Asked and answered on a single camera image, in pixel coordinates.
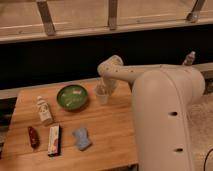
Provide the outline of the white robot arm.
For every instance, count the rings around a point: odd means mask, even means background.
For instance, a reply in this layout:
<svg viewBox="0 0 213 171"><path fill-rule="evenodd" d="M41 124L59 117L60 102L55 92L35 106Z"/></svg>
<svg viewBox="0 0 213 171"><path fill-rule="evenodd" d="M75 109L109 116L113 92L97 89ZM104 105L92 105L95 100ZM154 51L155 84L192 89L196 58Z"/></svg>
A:
<svg viewBox="0 0 213 171"><path fill-rule="evenodd" d="M131 85L138 171L195 171L187 106L204 93L201 72L184 65L125 66L117 55L97 71Z"/></svg>

